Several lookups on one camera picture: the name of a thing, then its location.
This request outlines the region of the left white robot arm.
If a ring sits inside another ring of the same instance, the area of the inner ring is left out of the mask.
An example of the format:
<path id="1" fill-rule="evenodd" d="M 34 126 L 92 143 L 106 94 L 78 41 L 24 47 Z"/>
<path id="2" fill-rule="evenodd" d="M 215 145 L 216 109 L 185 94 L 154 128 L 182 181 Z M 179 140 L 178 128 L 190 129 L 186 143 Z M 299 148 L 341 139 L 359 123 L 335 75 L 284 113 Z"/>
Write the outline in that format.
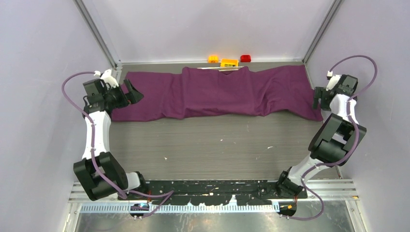
<path id="1" fill-rule="evenodd" d="M 138 103 L 144 96 L 129 80 L 124 81 L 127 92 L 115 81 L 98 78 L 83 84 L 86 95 L 83 117 L 87 126 L 86 148 L 73 171 L 90 200 L 96 201 L 118 191 L 126 198 L 127 191 L 143 200 L 148 187 L 143 175 L 127 173 L 110 152 L 109 129 L 112 111 Z"/>

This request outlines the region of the orange yellow toy block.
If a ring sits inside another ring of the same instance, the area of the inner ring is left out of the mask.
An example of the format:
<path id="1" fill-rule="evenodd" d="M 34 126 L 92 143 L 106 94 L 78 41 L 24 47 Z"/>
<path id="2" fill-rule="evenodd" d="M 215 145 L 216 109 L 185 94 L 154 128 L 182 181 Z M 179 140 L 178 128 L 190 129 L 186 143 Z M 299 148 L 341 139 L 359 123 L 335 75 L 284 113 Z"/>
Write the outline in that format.
<path id="1" fill-rule="evenodd" d="M 221 67 L 238 67 L 239 60 L 222 58 L 220 62 Z"/>

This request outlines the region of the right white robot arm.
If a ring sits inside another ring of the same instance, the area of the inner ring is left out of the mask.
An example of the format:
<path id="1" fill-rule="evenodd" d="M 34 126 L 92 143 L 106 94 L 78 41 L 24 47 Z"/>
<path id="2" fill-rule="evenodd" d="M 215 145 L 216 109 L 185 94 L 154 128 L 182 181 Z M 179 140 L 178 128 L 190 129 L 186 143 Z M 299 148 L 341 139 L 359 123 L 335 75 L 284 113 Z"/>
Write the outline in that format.
<path id="1" fill-rule="evenodd" d="M 355 117 L 357 97 L 354 96 L 358 79 L 351 75 L 328 74 L 328 84 L 314 89 L 313 108 L 331 114 L 311 140 L 306 156 L 298 165 L 280 174 L 276 193 L 282 198 L 298 196 L 307 181 L 322 170 L 342 166 L 347 154 L 362 141 L 367 129 Z"/>

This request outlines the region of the purple cloth wrap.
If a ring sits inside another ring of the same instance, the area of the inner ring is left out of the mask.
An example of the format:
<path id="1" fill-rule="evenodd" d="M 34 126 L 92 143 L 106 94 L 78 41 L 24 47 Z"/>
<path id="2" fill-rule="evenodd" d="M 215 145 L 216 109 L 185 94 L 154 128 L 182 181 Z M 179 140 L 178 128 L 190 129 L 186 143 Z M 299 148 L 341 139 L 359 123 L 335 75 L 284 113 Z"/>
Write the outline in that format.
<path id="1" fill-rule="evenodd" d="M 253 72 L 248 67 L 220 72 L 185 67 L 180 74 L 130 72 L 126 75 L 143 99 L 112 112 L 116 122 L 148 122 L 239 114 L 267 116 L 283 110 L 322 121 L 303 65 Z"/>

